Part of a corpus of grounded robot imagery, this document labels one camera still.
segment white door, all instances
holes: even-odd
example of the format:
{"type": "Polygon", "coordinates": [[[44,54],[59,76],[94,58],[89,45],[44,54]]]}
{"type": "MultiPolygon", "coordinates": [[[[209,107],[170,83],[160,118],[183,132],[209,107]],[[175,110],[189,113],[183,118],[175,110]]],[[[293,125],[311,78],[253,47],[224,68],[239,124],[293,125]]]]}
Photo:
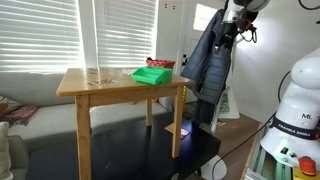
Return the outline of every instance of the white door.
{"type": "MultiPolygon", "coordinates": [[[[225,0],[187,1],[183,12],[185,16],[183,19],[186,22],[184,35],[182,35],[184,39],[180,58],[181,61],[183,61],[184,54],[187,57],[190,57],[209,21],[217,10],[224,8],[224,4],[225,0]]],[[[188,89],[186,102],[193,102],[196,100],[197,98],[193,95],[193,92],[188,89]]]]}

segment green box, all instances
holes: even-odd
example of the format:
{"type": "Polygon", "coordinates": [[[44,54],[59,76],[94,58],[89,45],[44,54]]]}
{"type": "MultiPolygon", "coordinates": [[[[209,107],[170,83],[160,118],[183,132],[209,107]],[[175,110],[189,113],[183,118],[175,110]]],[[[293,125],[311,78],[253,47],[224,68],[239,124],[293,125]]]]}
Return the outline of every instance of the green box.
{"type": "Polygon", "coordinates": [[[148,84],[163,84],[171,82],[172,69],[148,66],[139,68],[133,74],[131,74],[131,77],[135,81],[144,82],[148,84]]]}

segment wooden floor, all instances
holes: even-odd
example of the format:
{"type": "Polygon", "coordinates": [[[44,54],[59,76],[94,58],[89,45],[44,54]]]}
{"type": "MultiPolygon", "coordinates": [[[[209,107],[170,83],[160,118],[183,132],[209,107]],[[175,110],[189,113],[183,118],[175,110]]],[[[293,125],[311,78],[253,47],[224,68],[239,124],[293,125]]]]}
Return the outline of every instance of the wooden floor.
{"type": "MultiPolygon", "coordinates": [[[[252,135],[259,126],[258,121],[244,115],[240,115],[239,119],[221,119],[221,121],[222,123],[217,127],[216,133],[216,137],[221,140],[220,157],[223,157],[229,151],[240,145],[252,135]]],[[[253,140],[254,137],[223,159],[228,169],[225,180],[239,180],[241,178],[253,140]]],[[[187,180],[200,179],[202,178],[196,174],[192,174],[187,178],[187,180]]]]}

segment window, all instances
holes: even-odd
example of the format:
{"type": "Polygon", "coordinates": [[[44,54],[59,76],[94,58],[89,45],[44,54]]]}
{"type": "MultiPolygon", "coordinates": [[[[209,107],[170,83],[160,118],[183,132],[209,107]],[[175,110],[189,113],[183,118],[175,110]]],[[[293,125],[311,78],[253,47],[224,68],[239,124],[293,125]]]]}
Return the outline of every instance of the window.
{"type": "Polygon", "coordinates": [[[216,12],[217,9],[202,4],[197,4],[193,29],[204,31],[216,12]]]}
{"type": "Polygon", "coordinates": [[[1,0],[0,71],[80,67],[76,0],[1,0]]]}
{"type": "Polygon", "coordinates": [[[99,67],[141,67],[155,57],[157,0],[95,0],[99,67]]]}

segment pillow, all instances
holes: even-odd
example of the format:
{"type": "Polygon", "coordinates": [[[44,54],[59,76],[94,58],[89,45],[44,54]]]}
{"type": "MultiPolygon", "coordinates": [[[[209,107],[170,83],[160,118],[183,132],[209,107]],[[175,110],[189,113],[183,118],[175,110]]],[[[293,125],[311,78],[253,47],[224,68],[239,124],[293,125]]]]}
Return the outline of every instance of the pillow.
{"type": "Polygon", "coordinates": [[[0,179],[11,180],[13,175],[10,172],[11,159],[9,154],[8,136],[9,123],[0,122],[0,179]]]}
{"type": "Polygon", "coordinates": [[[0,96],[0,117],[18,109],[22,103],[0,96]]]}
{"type": "Polygon", "coordinates": [[[21,108],[11,112],[0,118],[0,121],[9,122],[10,126],[15,124],[27,125],[28,119],[39,109],[38,106],[22,106],[21,108]]]}

